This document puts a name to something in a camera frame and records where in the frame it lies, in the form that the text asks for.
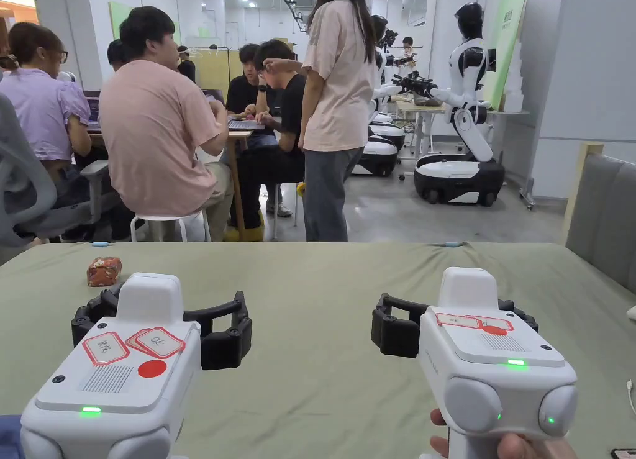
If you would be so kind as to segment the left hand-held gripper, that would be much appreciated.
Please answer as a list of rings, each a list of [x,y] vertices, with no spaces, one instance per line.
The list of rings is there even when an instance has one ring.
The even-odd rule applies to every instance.
[[[193,381],[241,365],[252,319],[243,291],[184,312],[176,276],[135,273],[77,308],[71,336],[73,351],[21,415],[25,457],[173,458]]]

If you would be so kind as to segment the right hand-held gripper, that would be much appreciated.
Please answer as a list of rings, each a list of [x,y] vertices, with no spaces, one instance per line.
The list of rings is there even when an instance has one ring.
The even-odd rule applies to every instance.
[[[506,434],[567,435],[577,375],[538,330],[533,316],[498,299],[495,278],[479,268],[447,268],[434,306],[383,293],[371,316],[383,355],[419,354],[448,427],[449,458],[496,458]]]

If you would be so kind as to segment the person's right hand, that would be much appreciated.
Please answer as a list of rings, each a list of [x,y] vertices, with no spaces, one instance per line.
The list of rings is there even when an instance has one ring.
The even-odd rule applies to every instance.
[[[436,426],[446,426],[440,409],[430,412],[430,421]],[[430,446],[433,451],[444,458],[449,455],[449,439],[431,436]],[[502,437],[497,447],[497,458],[578,458],[571,445],[564,439],[556,441],[529,440],[516,434]]]

